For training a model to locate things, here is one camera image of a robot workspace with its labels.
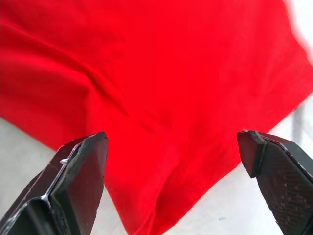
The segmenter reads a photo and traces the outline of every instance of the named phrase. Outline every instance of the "red cloth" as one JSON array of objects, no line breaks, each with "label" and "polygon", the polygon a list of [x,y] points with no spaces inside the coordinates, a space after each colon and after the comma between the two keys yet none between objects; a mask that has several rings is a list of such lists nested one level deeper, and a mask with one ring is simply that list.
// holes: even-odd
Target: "red cloth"
[{"label": "red cloth", "polygon": [[313,90],[279,0],[2,0],[0,116],[57,149],[105,131],[129,234],[160,234]]}]

